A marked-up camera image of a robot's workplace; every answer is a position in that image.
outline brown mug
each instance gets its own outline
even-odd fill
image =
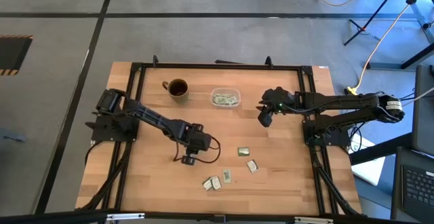
[[[169,96],[178,103],[184,103],[189,98],[189,85],[183,79],[175,79],[171,82],[163,81],[162,85]]]

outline wooden table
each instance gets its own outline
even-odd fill
[[[126,89],[130,62],[113,63],[108,88]],[[333,95],[327,67],[313,67],[317,92]],[[181,78],[188,82],[189,101],[176,104],[161,87],[162,81]],[[186,166],[173,162],[175,144],[163,133],[140,122],[127,171],[122,210],[148,212],[192,212],[224,214],[305,214],[317,215],[317,198],[309,150],[303,143],[301,115],[275,115],[270,128],[257,120],[255,109],[269,88],[300,90],[294,71],[252,71],[222,69],[146,69],[141,103],[171,118],[204,125],[204,131],[222,144],[214,164],[196,162]],[[214,88],[231,87],[241,93],[236,109],[219,109],[210,102]],[[238,147],[249,147],[250,156],[239,157]],[[102,143],[89,156],[76,207],[87,204],[107,177],[113,143]],[[328,147],[332,175],[341,194],[361,211],[351,164],[338,147]],[[197,157],[212,160],[217,151],[200,152]],[[250,173],[246,162],[254,159],[259,171]],[[232,183],[223,183],[222,171],[232,172]],[[206,191],[202,182],[217,175],[219,190]],[[330,212],[326,185],[325,207]],[[113,185],[113,206],[117,184]]]

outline gray floor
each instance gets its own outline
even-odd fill
[[[112,0],[110,12],[287,12],[372,13],[382,0],[355,0],[332,8],[316,0]],[[99,12],[103,0],[0,0],[0,12]],[[390,0],[383,13],[399,13],[405,0]],[[432,7],[425,6],[429,18]],[[363,24],[366,20],[357,20]],[[0,215],[31,211],[40,180],[77,81],[96,21],[94,19],[0,19],[0,34],[32,34],[35,40],[15,77],[0,77],[0,127],[22,132],[25,144],[0,143]],[[390,20],[376,20],[369,31],[381,36]],[[307,19],[110,19],[104,22],[71,135],[47,210],[72,210],[83,174],[91,131],[84,122],[105,88],[111,63],[208,62],[216,59],[276,64],[329,66],[335,92],[357,83],[361,66],[376,45],[359,36],[347,20]],[[415,21],[399,21],[372,61],[403,62],[428,45]],[[414,87],[414,73],[368,71],[358,92],[383,90],[405,96]],[[399,124],[371,122],[363,136],[375,143],[409,132],[412,106]],[[375,214],[373,203],[363,211]]]

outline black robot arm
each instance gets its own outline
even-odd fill
[[[404,117],[399,99],[388,95],[360,94],[359,96],[324,96],[316,92],[295,92],[291,94],[281,87],[268,89],[259,102],[262,107],[258,119],[264,127],[269,127],[273,114],[316,115],[313,128],[315,134],[326,129],[352,126],[361,122],[378,120],[384,123],[400,122]],[[354,109],[350,113],[336,116],[318,115],[330,109]]]
[[[347,129],[358,123],[378,120],[385,123],[400,122],[404,117],[401,102],[392,96],[382,95],[382,92],[359,96],[324,96],[316,92],[296,92],[290,94],[282,87],[265,91],[258,116],[264,127],[269,127],[273,114],[307,115],[302,123],[304,143],[309,150],[315,151],[315,146],[336,145],[348,146],[350,143]],[[330,116],[320,113],[330,109],[354,109],[350,113]],[[316,152],[313,156],[313,167],[318,171],[324,183],[336,198],[345,214],[358,214],[340,194],[338,188],[328,176],[319,162]]]
[[[125,108],[120,109],[121,99],[125,99]],[[160,129],[170,140],[186,147],[186,155],[183,155],[183,164],[193,165],[196,158],[191,154],[199,151],[207,151],[211,143],[211,135],[203,132],[201,124],[190,124],[181,119],[168,119],[157,112],[143,106],[139,101],[132,100],[121,90],[105,90],[96,106],[99,114],[111,117],[135,117],[147,124]]]

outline tripod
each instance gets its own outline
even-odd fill
[[[388,0],[384,0],[380,7],[375,11],[375,13],[371,16],[371,18],[366,22],[366,24],[361,27],[359,26],[356,22],[354,22],[354,20],[349,20],[351,24],[354,24],[357,27],[357,32],[348,40],[344,43],[344,45],[346,46],[348,43],[350,43],[354,38],[356,38],[356,36],[362,34],[362,35],[369,35],[373,38],[375,38],[377,41],[380,41],[380,38],[376,37],[375,35],[369,33],[366,31],[366,27],[368,27],[369,23],[371,23],[371,21],[375,18],[375,16],[379,13],[379,11],[381,10],[381,8],[386,4]]]

